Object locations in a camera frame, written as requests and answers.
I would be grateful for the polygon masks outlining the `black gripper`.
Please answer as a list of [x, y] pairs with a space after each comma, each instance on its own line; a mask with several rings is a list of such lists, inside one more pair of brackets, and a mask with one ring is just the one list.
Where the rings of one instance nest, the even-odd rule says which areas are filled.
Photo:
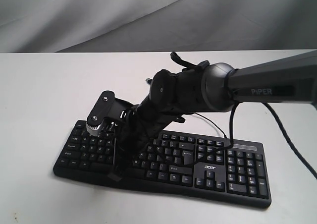
[[158, 112], [148, 103], [128, 108], [123, 118], [125, 123], [114, 129], [113, 162], [107, 175], [115, 182], [122, 180], [133, 160], [145, 150], [151, 139], [172, 122], [185, 122], [181, 113]]

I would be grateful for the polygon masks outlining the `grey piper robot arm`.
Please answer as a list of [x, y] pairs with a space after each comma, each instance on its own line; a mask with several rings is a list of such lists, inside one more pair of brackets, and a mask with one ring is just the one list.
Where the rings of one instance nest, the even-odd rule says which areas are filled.
[[309, 52], [236, 69], [226, 63], [192, 64], [177, 53], [171, 59], [183, 66], [166, 69], [148, 80], [149, 94], [138, 105], [114, 98], [106, 120], [113, 123], [116, 155], [109, 177], [121, 180], [128, 166], [172, 122], [196, 112], [235, 113], [240, 103], [317, 104], [317, 54]]

